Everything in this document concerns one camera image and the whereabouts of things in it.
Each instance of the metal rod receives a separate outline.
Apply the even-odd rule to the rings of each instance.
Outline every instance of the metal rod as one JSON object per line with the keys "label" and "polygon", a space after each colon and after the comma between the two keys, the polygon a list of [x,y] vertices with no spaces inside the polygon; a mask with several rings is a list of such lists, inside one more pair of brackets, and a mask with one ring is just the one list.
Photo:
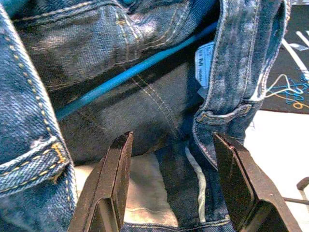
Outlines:
{"label": "metal rod", "polygon": [[306,200],[299,200],[299,199],[293,199],[293,198],[283,198],[286,202],[294,202],[294,203],[299,203],[299,204],[306,204],[309,205],[309,201]]}

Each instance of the orange line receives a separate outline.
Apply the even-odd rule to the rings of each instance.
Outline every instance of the orange line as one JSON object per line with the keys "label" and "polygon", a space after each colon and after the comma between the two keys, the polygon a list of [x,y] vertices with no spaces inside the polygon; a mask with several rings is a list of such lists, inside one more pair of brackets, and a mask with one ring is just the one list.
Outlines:
{"label": "orange line", "polygon": [[282,96],[279,96],[278,94],[274,94],[275,96],[277,96],[278,98],[282,98],[282,99],[287,99],[287,100],[290,100],[290,101],[294,101],[295,103],[293,103],[293,107],[297,110],[301,110],[303,107],[307,107],[309,109],[309,105],[305,105],[303,103],[300,103],[299,101],[296,101],[294,99],[291,99],[291,98],[285,98],[285,97],[282,97]]}

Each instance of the jeans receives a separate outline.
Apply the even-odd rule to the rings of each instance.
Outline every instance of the jeans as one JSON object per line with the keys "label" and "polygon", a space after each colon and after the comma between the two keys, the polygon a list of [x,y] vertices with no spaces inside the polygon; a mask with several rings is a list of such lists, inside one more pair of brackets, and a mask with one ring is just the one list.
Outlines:
{"label": "jeans", "polygon": [[[289,1],[220,1],[204,101],[194,53],[211,36],[97,98],[60,127],[53,110],[217,20],[218,5],[40,0],[12,19],[0,6],[1,229],[66,231],[77,202],[73,161],[102,158],[114,138],[132,130],[133,155],[155,152],[179,226],[126,223],[122,230],[233,231],[212,134],[243,142],[265,96]],[[186,149],[207,183],[202,208]]]}

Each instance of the white fabric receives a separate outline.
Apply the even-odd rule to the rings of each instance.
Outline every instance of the white fabric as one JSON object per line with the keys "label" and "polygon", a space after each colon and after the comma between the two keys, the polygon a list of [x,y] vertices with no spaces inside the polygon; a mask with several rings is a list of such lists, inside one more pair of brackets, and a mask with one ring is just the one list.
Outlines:
{"label": "white fabric", "polygon": [[186,146],[185,147],[185,154],[193,167],[195,173],[197,174],[197,179],[198,179],[198,197],[197,197],[197,202],[198,202],[198,216],[199,216],[199,221],[200,222],[206,222],[205,219],[205,191],[206,191],[206,178],[205,175],[197,163],[197,161],[194,159],[192,156],[189,148]]}
{"label": "white fabric", "polygon": [[[93,168],[94,165],[75,167],[78,195]],[[124,221],[178,227],[167,198],[168,194],[154,153],[132,157]]]}

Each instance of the white lining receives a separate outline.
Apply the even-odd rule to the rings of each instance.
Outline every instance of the white lining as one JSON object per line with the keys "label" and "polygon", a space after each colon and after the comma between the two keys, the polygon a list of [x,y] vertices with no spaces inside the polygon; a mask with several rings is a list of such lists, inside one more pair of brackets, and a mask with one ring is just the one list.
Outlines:
{"label": "white lining", "polygon": [[206,178],[204,176],[204,173],[201,169],[201,167],[199,166],[199,164],[197,163],[197,161],[194,159],[194,157],[192,156],[188,146],[185,147],[185,154],[191,164],[191,166],[193,167],[195,173],[197,174],[197,178],[198,178],[198,216],[199,216],[199,221],[200,222],[206,222],[205,219],[205,190],[206,190]]}

